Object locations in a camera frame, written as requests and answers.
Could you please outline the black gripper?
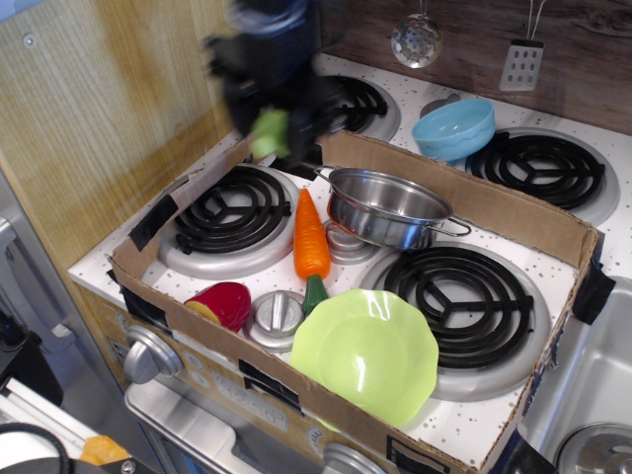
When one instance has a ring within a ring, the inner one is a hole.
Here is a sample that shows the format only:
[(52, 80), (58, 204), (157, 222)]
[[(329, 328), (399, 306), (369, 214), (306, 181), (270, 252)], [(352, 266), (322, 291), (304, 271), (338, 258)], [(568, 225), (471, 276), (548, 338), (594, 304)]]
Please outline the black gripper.
[(265, 112), (285, 113), (285, 129), (276, 127), (276, 158), (272, 167), (286, 173), (314, 173), (323, 165), (321, 135), (334, 130), (342, 87), (311, 68), (288, 72), (262, 68), (245, 71), (221, 68), (223, 95), (234, 126), (242, 135), (254, 131)]

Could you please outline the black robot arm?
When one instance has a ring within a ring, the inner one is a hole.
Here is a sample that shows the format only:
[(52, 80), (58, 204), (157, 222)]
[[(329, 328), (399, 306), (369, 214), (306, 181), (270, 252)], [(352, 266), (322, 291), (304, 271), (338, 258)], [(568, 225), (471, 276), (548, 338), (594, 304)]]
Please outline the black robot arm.
[(305, 179), (321, 165), (317, 143), (340, 129), (343, 92), (320, 75), (315, 57), (338, 45), (347, 29), (343, 1), (232, 1), (226, 19), (233, 37), (209, 37), (209, 71), (222, 83), (235, 128), (254, 132), (258, 117), (271, 110), (286, 114), (281, 138), (288, 148), (274, 164)]

